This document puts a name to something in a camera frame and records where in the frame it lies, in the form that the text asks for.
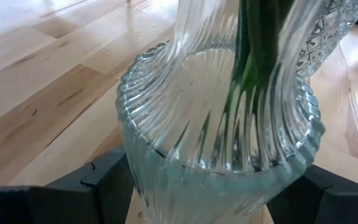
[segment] glass vase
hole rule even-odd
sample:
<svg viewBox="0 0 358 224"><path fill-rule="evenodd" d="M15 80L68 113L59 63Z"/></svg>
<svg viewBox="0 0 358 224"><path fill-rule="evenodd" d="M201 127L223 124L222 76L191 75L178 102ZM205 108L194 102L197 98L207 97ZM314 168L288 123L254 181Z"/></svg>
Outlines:
<svg viewBox="0 0 358 224"><path fill-rule="evenodd" d="M317 71L358 20L358 0L325 0L299 55L297 74L304 79Z"/></svg>
<svg viewBox="0 0 358 224"><path fill-rule="evenodd" d="M312 164L324 128L295 71L321 3L294 1L256 96L231 85L239 0L179 0L173 40L138 55L117 89L149 223L244 223Z"/></svg>

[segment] ribbed glass vase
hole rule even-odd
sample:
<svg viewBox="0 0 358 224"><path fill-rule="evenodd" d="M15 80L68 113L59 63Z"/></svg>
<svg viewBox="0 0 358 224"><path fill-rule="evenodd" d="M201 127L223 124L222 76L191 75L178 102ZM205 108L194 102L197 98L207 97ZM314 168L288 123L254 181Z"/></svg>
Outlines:
<svg viewBox="0 0 358 224"><path fill-rule="evenodd" d="M180 0L173 40L121 79L116 105L149 223L244 223L318 150L317 101L295 71L322 1L294 0L257 96L232 85L239 1Z"/></svg>
<svg viewBox="0 0 358 224"><path fill-rule="evenodd" d="M298 59L297 74L309 78L358 20L358 0L325 0Z"/></svg>

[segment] wooden floor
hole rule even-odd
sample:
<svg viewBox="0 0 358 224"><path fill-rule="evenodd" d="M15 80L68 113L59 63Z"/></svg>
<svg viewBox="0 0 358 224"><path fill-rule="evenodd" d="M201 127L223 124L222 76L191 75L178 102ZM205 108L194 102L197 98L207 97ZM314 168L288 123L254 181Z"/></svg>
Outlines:
<svg viewBox="0 0 358 224"><path fill-rule="evenodd" d="M0 0L0 185L44 185L121 144L114 100L134 57L172 36L177 0ZM358 182L358 27L311 79L316 164ZM128 223L142 223L136 195ZM252 223L271 223L266 210Z"/></svg>

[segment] crystal vase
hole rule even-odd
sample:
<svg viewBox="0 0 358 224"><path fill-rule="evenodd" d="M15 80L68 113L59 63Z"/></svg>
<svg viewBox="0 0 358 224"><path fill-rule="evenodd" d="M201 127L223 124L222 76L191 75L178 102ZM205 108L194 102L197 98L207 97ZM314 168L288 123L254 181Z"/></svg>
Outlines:
<svg viewBox="0 0 358 224"><path fill-rule="evenodd" d="M358 20L358 0L325 0L298 59L297 74L309 78Z"/></svg>
<svg viewBox="0 0 358 224"><path fill-rule="evenodd" d="M244 223L318 150L317 101L295 71L322 1L294 1L258 95L231 85L239 1L179 0L173 40L121 78L116 105L149 223Z"/></svg>

